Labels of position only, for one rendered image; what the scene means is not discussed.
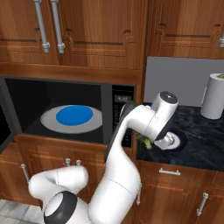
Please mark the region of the white paper towel roll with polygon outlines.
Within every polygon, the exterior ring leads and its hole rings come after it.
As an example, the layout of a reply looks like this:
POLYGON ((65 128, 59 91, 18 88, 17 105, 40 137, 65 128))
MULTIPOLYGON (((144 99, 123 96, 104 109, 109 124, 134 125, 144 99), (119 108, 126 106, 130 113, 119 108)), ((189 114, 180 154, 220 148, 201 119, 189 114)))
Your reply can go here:
POLYGON ((224 73, 211 73, 203 94, 200 114, 218 120, 224 111, 224 73))

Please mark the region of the dark rimmed white plate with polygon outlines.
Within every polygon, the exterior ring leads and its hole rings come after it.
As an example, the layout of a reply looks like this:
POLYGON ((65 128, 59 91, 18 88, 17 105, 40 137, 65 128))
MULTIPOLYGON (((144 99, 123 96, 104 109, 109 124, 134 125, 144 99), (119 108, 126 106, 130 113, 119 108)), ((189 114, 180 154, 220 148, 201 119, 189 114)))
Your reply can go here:
POLYGON ((180 129, 171 127, 168 129, 169 132, 173 135, 174 142, 172 145, 170 145, 168 148, 166 148, 167 151, 181 151, 183 150, 187 145, 187 137, 183 131, 180 129))

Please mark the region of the blue round plate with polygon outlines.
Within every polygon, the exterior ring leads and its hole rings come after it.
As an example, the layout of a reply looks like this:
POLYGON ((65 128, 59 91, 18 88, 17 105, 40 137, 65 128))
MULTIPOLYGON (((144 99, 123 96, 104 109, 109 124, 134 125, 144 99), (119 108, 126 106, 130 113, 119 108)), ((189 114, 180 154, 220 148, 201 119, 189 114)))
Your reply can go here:
POLYGON ((93 110, 87 106, 73 105, 61 109, 56 114, 56 120, 66 126, 78 126, 88 122, 93 117, 93 110))

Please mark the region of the white microwave turntable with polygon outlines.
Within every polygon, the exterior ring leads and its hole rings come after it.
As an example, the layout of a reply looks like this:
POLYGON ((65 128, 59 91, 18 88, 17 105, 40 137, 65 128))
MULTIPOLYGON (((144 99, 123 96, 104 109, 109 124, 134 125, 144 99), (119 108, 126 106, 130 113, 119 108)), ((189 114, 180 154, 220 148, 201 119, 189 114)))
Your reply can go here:
POLYGON ((67 106, 73 106, 73 105, 59 106, 59 107, 55 107, 55 108, 51 108, 47 110, 40 118, 41 123, 49 130, 53 130, 53 131, 64 133, 64 134, 86 133, 92 130, 96 130, 102 126, 102 112, 92 107, 89 107, 89 108, 93 110, 93 117, 88 122, 85 122, 82 125, 78 125, 78 126, 66 126, 66 125, 60 124, 56 120, 56 114, 61 109, 67 106))

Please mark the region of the wooden wall cupboard door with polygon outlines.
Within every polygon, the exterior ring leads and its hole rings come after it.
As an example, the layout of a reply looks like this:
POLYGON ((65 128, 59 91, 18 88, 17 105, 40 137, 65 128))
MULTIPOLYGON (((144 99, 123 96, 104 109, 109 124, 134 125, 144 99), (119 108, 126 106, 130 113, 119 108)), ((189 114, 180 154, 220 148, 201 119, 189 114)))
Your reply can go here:
POLYGON ((64 66, 141 70, 147 0, 59 0, 64 66))
POLYGON ((147 54, 224 60, 224 0, 149 0, 147 54))
POLYGON ((33 0, 0 0, 0 62, 58 65, 50 0, 40 0, 45 33, 33 0))

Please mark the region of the green broccoli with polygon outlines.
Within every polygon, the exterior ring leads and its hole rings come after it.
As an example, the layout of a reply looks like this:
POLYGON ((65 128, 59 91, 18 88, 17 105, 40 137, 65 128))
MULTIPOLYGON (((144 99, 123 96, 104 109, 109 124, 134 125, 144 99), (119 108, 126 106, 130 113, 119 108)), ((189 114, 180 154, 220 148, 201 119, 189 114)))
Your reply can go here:
POLYGON ((148 137, 143 136, 143 135, 141 135, 141 134, 139 134, 139 133, 136 133, 136 140, 137 140, 138 142, 144 144, 144 146, 145 146, 145 148, 146 148, 147 150, 150 150, 150 149, 152 148, 152 146, 151 146, 151 141, 150 141, 150 139, 149 139, 148 137))

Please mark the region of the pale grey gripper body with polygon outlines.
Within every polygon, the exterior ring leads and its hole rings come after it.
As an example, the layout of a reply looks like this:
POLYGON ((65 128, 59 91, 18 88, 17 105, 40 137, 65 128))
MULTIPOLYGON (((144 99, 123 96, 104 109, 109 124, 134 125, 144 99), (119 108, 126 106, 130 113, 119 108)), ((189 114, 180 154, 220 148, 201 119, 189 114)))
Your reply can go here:
POLYGON ((171 132, 168 132, 163 139, 155 141, 154 144, 162 151, 172 150, 175 148, 174 135, 171 132))

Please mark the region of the black microwave oven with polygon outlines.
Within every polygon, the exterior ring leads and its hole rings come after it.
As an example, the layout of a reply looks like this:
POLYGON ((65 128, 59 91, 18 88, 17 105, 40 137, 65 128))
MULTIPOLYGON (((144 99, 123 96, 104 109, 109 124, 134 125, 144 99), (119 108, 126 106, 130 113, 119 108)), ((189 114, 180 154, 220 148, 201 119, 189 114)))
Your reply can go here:
POLYGON ((119 123, 123 104, 132 101, 134 94, 135 87, 132 85, 7 76, 0 78, 0 103, 8 109, 16 134, 93 144, 109 142, 119 123), (41 123, 40 118, 47 110, 66 105, 85 105, 100 110, 102 126, 86 133, 64 134, 50 130, 41 123))

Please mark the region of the black microwave door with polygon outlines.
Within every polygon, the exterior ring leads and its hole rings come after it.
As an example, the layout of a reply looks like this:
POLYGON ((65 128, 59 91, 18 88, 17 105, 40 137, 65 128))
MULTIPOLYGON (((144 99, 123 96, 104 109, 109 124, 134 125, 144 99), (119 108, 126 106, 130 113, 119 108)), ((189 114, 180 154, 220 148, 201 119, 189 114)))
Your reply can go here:
POLYGON ((14 142, 15 134, 11 115, 8 109, 0 103, 0 154, 8 147, 9 143, 14 142))

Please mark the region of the wooden drawer front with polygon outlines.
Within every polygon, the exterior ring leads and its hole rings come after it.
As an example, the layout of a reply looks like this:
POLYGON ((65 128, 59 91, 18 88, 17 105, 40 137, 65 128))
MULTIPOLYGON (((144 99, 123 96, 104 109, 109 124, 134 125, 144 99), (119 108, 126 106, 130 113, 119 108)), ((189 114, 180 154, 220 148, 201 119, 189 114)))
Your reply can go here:
POLYGON ((186 189, 190 193, 190 197, 198 194, 206 171, 210 171, 187 166, 160 164, 141 160, 137 160, 136 164, 140 171, 143 185, 153 184, 186 189), (159 173, 160 168, 172 172, 179 170, 181 175, 174 176, 161 174, 159 173))

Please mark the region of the wooden base cupboard door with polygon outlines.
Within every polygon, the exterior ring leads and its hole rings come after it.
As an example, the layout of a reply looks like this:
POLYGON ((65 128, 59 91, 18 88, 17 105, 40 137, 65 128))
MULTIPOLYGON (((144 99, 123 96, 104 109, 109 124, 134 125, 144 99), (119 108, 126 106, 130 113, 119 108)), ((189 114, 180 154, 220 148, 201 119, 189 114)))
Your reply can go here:
POLYGON ((224 171, 206 171, 188 224, 224 224, 224 171), (208 199, 200 217, 196 212, 203 198, 208 199))
POLYGON ((0 154, 0 199, 40 207, 41 203, 29 194, 23 162, 15 143, 10 143, 0 154))
POLYGON ((71 160, 71 165, 80 160, 87 169, 89 181, 87 187, 80 191, 78 196, 86 202, 91 200, 104 173, 104 159, 107 150, 105 144, 19 134, 16 135, 16 145, 30 176, 64 167, 67 165, 67 158, 71 160))
POLYGON ((171 186, 142 185, 136 224, 182 224, 190 193, 171 186))

